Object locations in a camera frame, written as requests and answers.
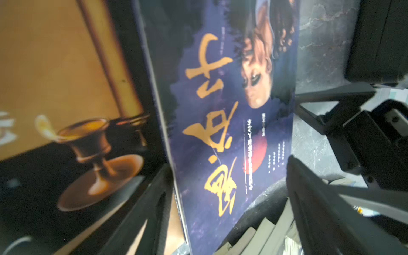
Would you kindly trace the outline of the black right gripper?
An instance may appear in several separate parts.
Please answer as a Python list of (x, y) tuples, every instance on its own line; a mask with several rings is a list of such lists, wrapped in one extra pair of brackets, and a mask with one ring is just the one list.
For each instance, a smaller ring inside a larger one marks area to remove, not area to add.
[[(388, 99), (371, 111), (361, 106), (376, 90), (365, 82), (295, 95), (295, 114), (328, 141), (342, 171), (360, 175), (369, 188), (408, 189), (408, 106)], [(337, 102), (324, 115), (304, 103)]]

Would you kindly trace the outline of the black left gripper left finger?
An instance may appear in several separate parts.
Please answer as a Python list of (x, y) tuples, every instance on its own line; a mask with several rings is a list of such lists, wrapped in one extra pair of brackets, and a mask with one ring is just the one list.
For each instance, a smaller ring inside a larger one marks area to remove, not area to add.
[(135, 255), (162, 255), (173, 194), (173, 174), (164, 164), (143, 193), (130, 198), (107, 222), (99, 255), (125, 255), (138, 234)]

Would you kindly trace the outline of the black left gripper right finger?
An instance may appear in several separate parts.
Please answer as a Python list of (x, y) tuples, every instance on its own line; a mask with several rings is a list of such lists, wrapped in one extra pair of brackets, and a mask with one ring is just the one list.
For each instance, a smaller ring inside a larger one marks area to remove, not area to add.
[(408, 194), (401, 191), (333, 186), (290, 156), (286, 177), (290, 202), (307, 255), (406, 255), (408, 248), (354, 206), (408, 222)]

